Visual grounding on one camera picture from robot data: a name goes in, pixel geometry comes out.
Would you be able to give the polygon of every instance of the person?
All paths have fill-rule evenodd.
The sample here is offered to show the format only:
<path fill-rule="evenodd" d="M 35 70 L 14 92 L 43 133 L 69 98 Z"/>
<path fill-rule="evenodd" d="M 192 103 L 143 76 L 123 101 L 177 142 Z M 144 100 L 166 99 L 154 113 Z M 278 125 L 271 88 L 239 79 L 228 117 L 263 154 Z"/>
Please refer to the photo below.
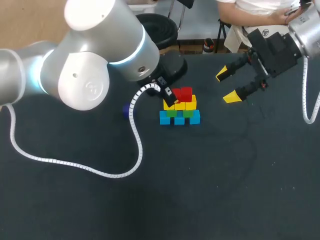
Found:
<path fill-rule="evenodd" d="M 300 0 L 216 1 L 220 20 L 232 25 L 224 42 L 224 45 L 232 53 L 238 51 L 242 42 L 251 47 L 244 29 L 245 32 L 251 33 L 258 28 L 264 38 L 275 32 L 284 35 L 289 32 L 286 25 L 303 13 L 303 9 L 299 7 Z M 292 14 L 288 14 L 295 8 L 298 9 Z"/>

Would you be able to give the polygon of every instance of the coiled cable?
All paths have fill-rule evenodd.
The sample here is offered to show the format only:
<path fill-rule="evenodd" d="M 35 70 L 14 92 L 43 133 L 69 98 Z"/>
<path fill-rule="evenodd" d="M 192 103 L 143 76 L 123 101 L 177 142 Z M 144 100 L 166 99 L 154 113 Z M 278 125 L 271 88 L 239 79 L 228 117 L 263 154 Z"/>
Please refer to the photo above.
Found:
<path fill-rule="evenodd" d="M 134 167 L 125 173 L 110 174 L 110 173 L 102 172 L 102 171 L 96 170 L 92 167 L 82 165 L 79 163 L 74 163 L 74 162 L 70 162 L 70 161 L 62 161 L 62 160 L 57 160 L 57 159 L 53 159 L 53 158 L 38 157 L 38 156 L 34 156 L 34 155 L 31 155 L 31 154 L 25 152 L 24 150 L 22 150 L 18 146 L 16 139 L 15 139 L 16 113 L 15 113 L 14 107 L 10 104 L 10 105 L 6 105 L 6 107 L 9 109 L 9 112 L 11 115 L 10 140 L 11 140 L 12 146 L 21 155 L 25 156 L 26 158 L 35 160 L 35 161 L 75 167 L 75 168 L 83 169 L 83 170 L 89 171 L 91 173 L 100 175 L 105 178 L 120 179 L 120 178 L 127 177 L 127 176 L 133 174 L 138 169 L 138 167 L 141 164 L 142 157 L 143 157 L 143 147 L 142 147 L 141 139 L 140 139 L 138 130 L 136 128 L 135 120 L 134 120 L 134 108 L 135 108 L 135 105 L 136 105 L 138 98 L 147 89 L 155 89 L 157 92 L 161 91 L 160 87 L 157 84 L 149 83 L 149 84 L 146 84 L 145 86 L 141 87 L 139 89 L 139 91 L 137 91 L 137 93 L 134 95 L 133 99 L 131 100 L 130 107 L 129 107 L 129 121 L 130 121 L 130 125 L 131 125 L 132 131 L 133 131 L 133 134 L 134 134 L 137 146 L 138 146 L 138 158 L 137 158 L 137 161 L 136 161 L 136 164 L 134 165 Z"/>
<path fill-rule="evenodd" d="M 308 118 L 307 113 L 307 76 L 308 76 L 308 58 L 303 57 L 303 81 L 302 81 L 302 114 L 303 119 L 307 124 L 313 124 L 316 120 L 320 107 L 320 92 L 316 99 L 311 118 Z"/>

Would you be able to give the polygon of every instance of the block stack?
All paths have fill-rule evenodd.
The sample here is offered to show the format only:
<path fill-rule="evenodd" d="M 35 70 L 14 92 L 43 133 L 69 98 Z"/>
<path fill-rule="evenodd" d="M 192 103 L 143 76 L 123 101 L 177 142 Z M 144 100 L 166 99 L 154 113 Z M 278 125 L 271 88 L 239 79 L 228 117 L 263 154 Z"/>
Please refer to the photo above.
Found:
<path fill-rule="evenodd" d="M 197 110 L 197 98 L 191 87 L 172 89 L 178 102 L 168 107 L 163 101 L 160 111 L 160 125 L 196 125 L 200 124 L 200 111 Z"/>

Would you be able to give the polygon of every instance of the chair leg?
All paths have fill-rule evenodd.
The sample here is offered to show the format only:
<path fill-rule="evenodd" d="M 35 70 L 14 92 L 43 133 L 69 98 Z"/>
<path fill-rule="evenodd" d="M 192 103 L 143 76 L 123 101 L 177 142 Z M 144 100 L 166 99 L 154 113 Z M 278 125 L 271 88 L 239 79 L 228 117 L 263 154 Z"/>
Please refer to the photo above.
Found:
<path fill-rule="evenodd" d="M 174 5 L 175 5 L 175 0 L 171 1 L 171 5 L 170 5 L 170 10 L 169 10 L 169 14 L 168 14 L 168 18 L 170 18 L 172 10 L 174 9 Z"/>
<path fill-rule="evenodd" d="M 227 34 L 226 34 L 225 25 L 222 26 L 222 31 L 223 31 L 223 37 L 224 37 L 224 39 L 226 39 L 227 38 Z"/>
<path fill-rule="evenodd" d="M 182 13 L 181 13 L 181 17 L 180 17 L 180 23 L 179 23 L 179 27 L 178 27 L 178 32 L 180 32 L 181 25 L 182 25 L 182 23 L 183 23 L 183 21 L 184 21 L 185 11 L 186 11 L 186 6 L 183 5 Z"/>
<path fill-rule="evenodd" d="M 221 29 L 222 29 L 222 25 L 221 25 L 221 23 L 220 23 L 218 38 L 216 39 L 215 50 L 214 50 L 214 53 L 215 53 L 215 54 L 218 52 L 218 47 L 219 47 L 219 42 L 220 42 L 220 36 L 221 36 Z"/>
<path fill-rule="evenodd" d="M 224 40 L 226 40 L 227 34 L 226 34 L 225 25 L 222 26 L 222 31 L 223 31 Z"/>

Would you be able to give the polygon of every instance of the dark table surface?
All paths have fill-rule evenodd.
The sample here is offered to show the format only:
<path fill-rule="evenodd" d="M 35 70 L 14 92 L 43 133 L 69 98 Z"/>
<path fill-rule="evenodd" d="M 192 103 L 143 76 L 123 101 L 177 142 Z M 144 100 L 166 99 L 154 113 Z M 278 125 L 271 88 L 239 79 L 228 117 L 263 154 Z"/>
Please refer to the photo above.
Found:
<path fill-rule="evenodd" d="M 160 126 L 157 97 L 137 104 L 144 156 L 123 179 L 41 163 L 9 141 L 9 112 L 0 113 L 1 240 L 312 240 L 320 238 L 320 119 L 302 116 L 302 62 L 266 92 L 226 104 L 222 97 L 250 81 L 246 66 L 215 80 L 237 55 L 186 56 L 176 86 L 191 86 L 202 123 Z M 311 113 L 320 90 L 320 61 L 309 67 Z M 17 143 L 42 157 L 122 173 L 137 146 L 122 106 L 138 89 L 111 72 L 109 94 L 88 112 L 50 96 L 16 104 Z"/>

